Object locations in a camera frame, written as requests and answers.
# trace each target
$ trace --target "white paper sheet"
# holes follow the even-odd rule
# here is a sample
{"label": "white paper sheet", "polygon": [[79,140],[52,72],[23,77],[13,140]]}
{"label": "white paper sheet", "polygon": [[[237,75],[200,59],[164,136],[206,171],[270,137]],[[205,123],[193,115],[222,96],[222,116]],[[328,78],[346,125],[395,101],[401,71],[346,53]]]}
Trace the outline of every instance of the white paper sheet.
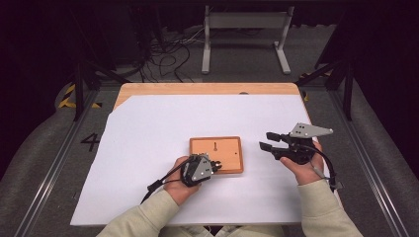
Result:
{"label": "white paper sheet", "polygon": [[133,96],[108,118],[71,225],[105,225],[138,205],[191,137],[240,136],[244,173],[212,176],[170,221],[186,224],[300,222],[296,181],[259,141],[310,123],[298,95]]}

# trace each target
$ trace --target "gray floor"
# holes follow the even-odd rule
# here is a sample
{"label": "gray floor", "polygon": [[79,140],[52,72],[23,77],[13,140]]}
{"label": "gray floor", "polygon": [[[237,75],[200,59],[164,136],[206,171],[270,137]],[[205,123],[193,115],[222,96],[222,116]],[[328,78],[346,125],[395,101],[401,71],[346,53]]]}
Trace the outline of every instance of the gray floor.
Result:
{"label": "gray floor", "polygon": [[[179,71],[184,73],[185,82],[188,82],[188,78],[195,82],[292,82],[300,74],[313,70],[333,29],[301,27],[290,30],[285,53],[292,70],[291,75],[281,72],[272,46],[278,34],[275,31],[262,31],[253,37],[237,32],[214,34],[210,74],[201,74],[203,45],[199,42],[189,46],[191,57]],[[187,57],[187,51],[180,49],[173,55],[179,64]],[[175,66],[164,67],[164,70],[171,71]],[[177,81],[173,73],[160,77],[158,68],[151,64],[150,71],[159,81]],[[154,80],[151,79],[150,71],[144,70],[148,79]],[[138,74],[129,79],[141,81]],[[416,197],[419,197],[418,181],[380,125],[362,91],[356,84],[353,93],[353,121],[347,122],[342,117],[340,107],[336,107],[336,98],[341,98],[341,90],[337,93],[327,92],[320,86],[321,83],[319,79],[301,89],[308,94],[309,100],[305,105],[312,123],[332,127],[335,131],[333,135],[320,137],[319,140],[324,152],[332,159],[338,180],[345,185],[339,195],[349,216],[365,236],[419,236],[419,227],[416,225],[419,208],[415,203]],[[58,178],[51,182],[52,189],[47,193],[48,198],[40,206],[40,212],[34,215],[33,221],[30,221],[32,225],[27,232],[30,236],[95,236],[102,229],[74,227],[69,222],[97,151],[95,146],[89,152],[89,144],[80,141],[92,133],[99,134],[100,138],[118,95],[118,87],[112,83],[106,84],[109,85],[102,87],[95,98],[95,102],[103,103],[103,107],[90,109],[78,132],[74,134],[73,142],[65,153],[62,170]],[[57,95],[57,102],[65,89]],[[13,236],[18,230],[49,167],[61,152],[60,145],[74,124],[73,116],[74,109],[57,109],[55,115],[41,124],[17,152],[0,184],[0,236]],[[360,156],[363,152],[360,152],[360,145],[354,141],[351,127],[362,141],[361,148],[367,150],[367,156],[377,171],[384,192],[381,190],[377,193],[374,180],[370,179],[371,175],[363,168],[365,166]],[[388,202],[380,201],[385,199],[380,196],[382,194],[392,201],[396,214],[388,216],[386,210],[392,209],[392,206],[383,205]],[[390,223],[394,216],[399,217],[404,224],[405,229],[398,226],[399,233]],[[303,236],[298,225],[290,226],[289,230],[291,236]]]}

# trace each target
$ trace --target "person's right hand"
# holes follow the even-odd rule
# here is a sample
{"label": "person's right hand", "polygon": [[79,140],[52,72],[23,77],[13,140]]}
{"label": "person's right hand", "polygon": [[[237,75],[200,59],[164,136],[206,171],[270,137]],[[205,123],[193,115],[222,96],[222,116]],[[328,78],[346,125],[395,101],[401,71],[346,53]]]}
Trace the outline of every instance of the person's right hand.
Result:
{"label": "person's right hand", "polygon": [[[321,145],[318,142],[313,141],[313,143],[318,150],[322,151]],[[296,181],[300,186],[321,180],[321,177],[313,169],[314,166],[323,173],[323,157],[317,153],[313,155],[311,164],[308,162],[304,165],[298,165],[287,157],[281,157],[280,161],[295,174]]]}

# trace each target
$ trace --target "person's left hand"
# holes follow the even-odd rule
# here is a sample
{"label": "person's left hand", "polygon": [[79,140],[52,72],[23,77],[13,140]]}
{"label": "person's left hand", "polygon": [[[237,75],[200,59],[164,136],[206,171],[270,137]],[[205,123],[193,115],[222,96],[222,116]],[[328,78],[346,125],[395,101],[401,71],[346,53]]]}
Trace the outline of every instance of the person's left hand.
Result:
{"label": "person's left hand", "polygon": [[[176,168],[187,159],[188,156],[178,158],[172,169]],[[183,204],[191,195],[196,193],[201,186],[201,183],[199,183],[198,185],[189,188],[184,183],[182,183],[180,169],[169,176],[165,182],[168,181],[174,182],[166,183],[163,189],[169,193],[169,195],[178,205]]]}

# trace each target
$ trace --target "sleeve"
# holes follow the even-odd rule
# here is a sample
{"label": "sleeve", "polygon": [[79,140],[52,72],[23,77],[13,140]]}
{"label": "sleeve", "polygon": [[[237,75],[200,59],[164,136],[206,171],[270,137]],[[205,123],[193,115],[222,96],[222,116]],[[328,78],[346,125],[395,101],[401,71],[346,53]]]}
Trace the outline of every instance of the sleeve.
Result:
{"label": "sleeve", "polygon": [[167,222],[178,212],[179,206],[164,190],[147,199],[143,204],[127,210],[113,219],[99,233],[107,236],[158,236]]}
{"label": "sleeve", "polygon": [[298,186],[298,191],[301,196],[302,230],[307,237],[363,236],[330,192],[326,181]]}

